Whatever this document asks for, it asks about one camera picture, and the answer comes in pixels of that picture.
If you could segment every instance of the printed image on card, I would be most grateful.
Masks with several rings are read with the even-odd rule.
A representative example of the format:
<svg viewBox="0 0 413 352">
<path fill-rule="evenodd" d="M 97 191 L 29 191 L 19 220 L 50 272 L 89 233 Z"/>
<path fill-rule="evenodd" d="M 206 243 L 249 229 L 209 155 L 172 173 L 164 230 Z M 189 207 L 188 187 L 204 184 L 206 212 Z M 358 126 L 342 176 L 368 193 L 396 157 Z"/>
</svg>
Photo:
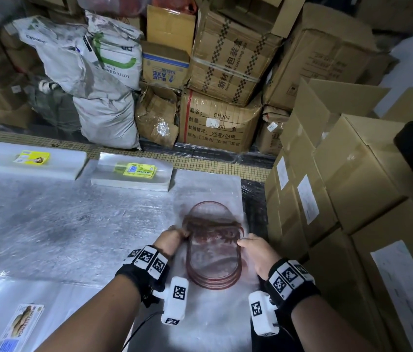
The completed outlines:
<svg viewBox="0 0 413 352">
<path fill-rule="evenodd" d="M 42 165 L 49 158 L 50 153 L 47 152 L 22 151 L 14 162 L 28 165 Z"/>
<path fill-rule="evenodd" d="M 20 352 L 43 311 L 44 305 L 20 304 L 0 338 L 0 352 Z"/>
</svg>

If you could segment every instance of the human hand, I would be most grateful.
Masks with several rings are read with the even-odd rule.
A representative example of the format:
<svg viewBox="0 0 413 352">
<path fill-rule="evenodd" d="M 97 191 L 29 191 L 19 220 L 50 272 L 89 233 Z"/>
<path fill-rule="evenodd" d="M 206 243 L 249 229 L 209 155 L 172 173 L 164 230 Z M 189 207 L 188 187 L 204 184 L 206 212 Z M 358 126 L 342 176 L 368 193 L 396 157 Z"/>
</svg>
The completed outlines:
<svg viewBox="0 0 413 352">
<path fill-rule="evenodd" d="M 250 233 L 247 237 L 238 240 L 238 245 L 247 251 L 254 262 L 255 271 L 263 280 L 268 280 L 268 272 L 278 262 L 280 255 L 261 237 Z"/>
<path fill-rule="evenodd" d="M 173 225 L 160 234 L 153 243 L 153 246 L 161 251 L 164 256 L 170 258 L 174 255 L 175 251 L 177 251 L 182 241 L 188 236 L 189 233 L 187 231 L 184 229 L 176 229 Z"/>
</svg>

